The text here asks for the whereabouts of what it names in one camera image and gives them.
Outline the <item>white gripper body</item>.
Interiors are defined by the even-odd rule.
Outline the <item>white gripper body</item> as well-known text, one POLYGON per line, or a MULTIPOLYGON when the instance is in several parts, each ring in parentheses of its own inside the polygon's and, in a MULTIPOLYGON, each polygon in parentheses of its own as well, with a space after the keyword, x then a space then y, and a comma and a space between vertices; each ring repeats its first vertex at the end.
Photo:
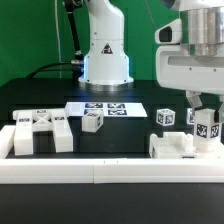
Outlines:
POLYGON ((190 56, 181 45, 156 52, 156 77, 162 87, 224 94, 224 46, 215 56, 190 56))

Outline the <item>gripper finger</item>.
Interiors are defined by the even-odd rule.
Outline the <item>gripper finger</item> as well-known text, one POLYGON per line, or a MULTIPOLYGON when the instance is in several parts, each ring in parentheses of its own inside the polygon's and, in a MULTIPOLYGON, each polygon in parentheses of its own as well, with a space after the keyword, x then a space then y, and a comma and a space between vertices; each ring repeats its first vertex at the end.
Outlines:
POLYGON ((192 114, 195 114, 196 111, 202 109, 202 102, 200 99, 200 92, 197 91, 187 91, 186 98, 191 106, 192 114))
POLYGON ((221 106, 218 110, 219 112, 219 122, 224 124, 224 95, 220 95, 221 106))

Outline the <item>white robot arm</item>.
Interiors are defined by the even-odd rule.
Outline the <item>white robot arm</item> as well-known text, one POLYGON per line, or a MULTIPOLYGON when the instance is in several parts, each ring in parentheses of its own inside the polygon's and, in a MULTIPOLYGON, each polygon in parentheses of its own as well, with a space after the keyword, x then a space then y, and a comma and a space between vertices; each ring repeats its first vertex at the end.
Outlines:
MULTIPOLYGON (((180 89, 193 110, 202 93, 222 102, 214 120, 224 123, 224 0, 160 0, 179 17, 155 32, 156 78, 180 89)), ((109 0, 84 0, 90 19, 90 50, 79 82, 91 87, 131 83, 124 53, 124 16, 109 0)))

